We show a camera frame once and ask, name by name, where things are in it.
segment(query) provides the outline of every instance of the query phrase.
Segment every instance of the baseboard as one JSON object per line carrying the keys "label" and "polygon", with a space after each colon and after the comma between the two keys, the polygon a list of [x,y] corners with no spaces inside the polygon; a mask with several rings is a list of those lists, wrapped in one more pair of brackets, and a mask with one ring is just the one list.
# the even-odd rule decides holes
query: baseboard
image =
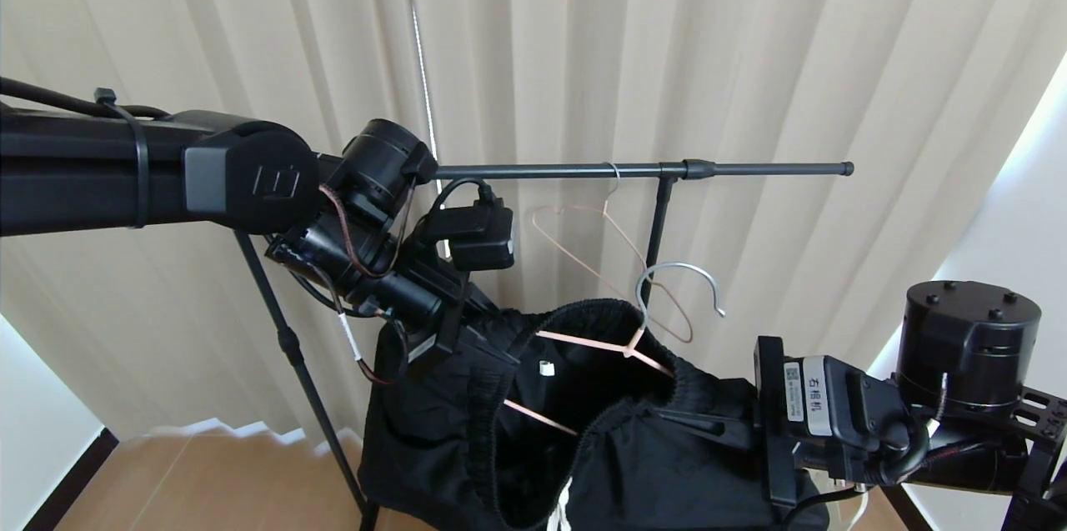
{"label": "baseboard", "polygon": [[908,495],[903,486],[882,487],[881,490],[893,510],[896,511],[896,515],[901,517],[904,527],[908,528],[908,531],[934,531],[929,521],[926,520],[926,517],[923,516],[919,506],[911,500],[911,496]]}
{"label": "baseboard", "polygon": [[50,531],[55,529],[74,505],[74,501],[85,489],[92,481],[96,471],[100,470],[103,461],[108,460],[111,451],[118,446],[118,439],[110,431],[103,429],[100,435],[89,445],[89,448],[81,454],[78,462],[70,467],[70,470],[63,477],[55,489],[48,496],[45,503],[41,504],[33,518],[26,524],[23,531]]}

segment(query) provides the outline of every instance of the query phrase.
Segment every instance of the beige curtain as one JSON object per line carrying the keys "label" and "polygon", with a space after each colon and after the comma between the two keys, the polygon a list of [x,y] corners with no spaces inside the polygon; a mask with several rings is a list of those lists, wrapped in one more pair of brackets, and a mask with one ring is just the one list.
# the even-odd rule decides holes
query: beige curtain
{"label": "beige curtain", "polygon": [[[687,359],[751,376],[758,334],[873,360],[937,270],[1067,49],[1067,0],[3,0],[3,75],[114,86],[172,112],[281,122],[338,151],[373,116],[445,163],[856,162],[850,178],[674,190],[658,276],[695,321]],[[522,221],[514,269],[479,281],[546,309],[609,291],[534,234],[538,205],[600,207],[609,181],[494,182]],[[424,190],[423,208],[432,190]],[[610,212],[648,239],[654,181]],[[452,204],[467,199],[457,193]],[[594,215],[542,227],[620,288],[639,273]],[[5,239],[0,309],[121,436],[219,417],[314,428],[232,236],[207,224]],[[267,264],[338,425],[368,388],[330,311]],[[683,331],[662,292],[653,313]],[[375,326],[362,323],[364,352]]]}

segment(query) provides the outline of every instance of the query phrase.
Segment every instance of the hanger hook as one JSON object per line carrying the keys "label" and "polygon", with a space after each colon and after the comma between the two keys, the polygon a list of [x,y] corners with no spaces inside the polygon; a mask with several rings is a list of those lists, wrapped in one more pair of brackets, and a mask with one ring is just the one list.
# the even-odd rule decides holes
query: hanger hook
{"label": "hanger hook", "polygon": [[701,269],[697,264],[689,264],[688,261],[660,261],[659,264],[652,264],[650,268],[644,269],[641,276],[637,277],[637,284],[634,285],[634,296],[637,299],[637,307],[640,307],[641,309],[640,328],[646,328],[649,323],[649,304],[644,304],[644,300],[641,299],[641,285],[644,285],[644,280],[648,280],[648,277],[652,275],[652,273],[662,269],[689,269],[694,270],[694,272],[700,273],[700,276],[704,277],[704,279],[707,280],[707,284],[712,287],[712,306],[715,307],[715,310],[719,313],[719,316],[726,318],[727,311],[719,307],[719,285],[716,284],[715,277],[713,277],[707,270]]}
{"label": "hanger hook", "polygon": [[611,193],[616,193],[617,190],[619,189],[619,186],[622,184],[622,174],[619,173],[619,167],[615,165],[614,162],[604,162],[604,163],[606,163],[607,166],[610,166],[611,170],[615,171],[615,186],[611,187],[611,190],[610,192],[607,193],[607,196],[604,196],[604,209],[605,211],[607,211],[607,202],[611,199]]}

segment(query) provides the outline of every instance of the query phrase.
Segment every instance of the floor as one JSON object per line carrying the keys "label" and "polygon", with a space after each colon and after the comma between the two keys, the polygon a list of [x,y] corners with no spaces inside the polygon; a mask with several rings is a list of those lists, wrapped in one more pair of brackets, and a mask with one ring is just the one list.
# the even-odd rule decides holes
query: floor
{"label": "floor", "polygon": [[[357,466],[359,445],[350,438],[341,442]],[[854,508],[842,509],[845,519]],[[241,438],[219,430],[124,441],[58,531],[354,531],[359,522],[360,513],[329,453],[316,455],[303,441],[285,446],[268,433]],[[377,531],[432,529],[382,511]],[[906,530],[877,493],[855,531]]]}

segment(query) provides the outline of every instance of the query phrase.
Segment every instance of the white drawstring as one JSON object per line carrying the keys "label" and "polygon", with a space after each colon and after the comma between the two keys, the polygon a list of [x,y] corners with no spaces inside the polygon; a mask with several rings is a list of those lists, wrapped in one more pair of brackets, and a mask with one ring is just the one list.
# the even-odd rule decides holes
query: white drawstring
{"label": "white drawstring", "polygon": [[548,517],[547,531],[571,531],[571,520],[567,520],[567,501],[571,500],[571,481],[574,481],[574,478],[568,479],[563,490],[559,493],[556,510],[552,511],[552,516]]}

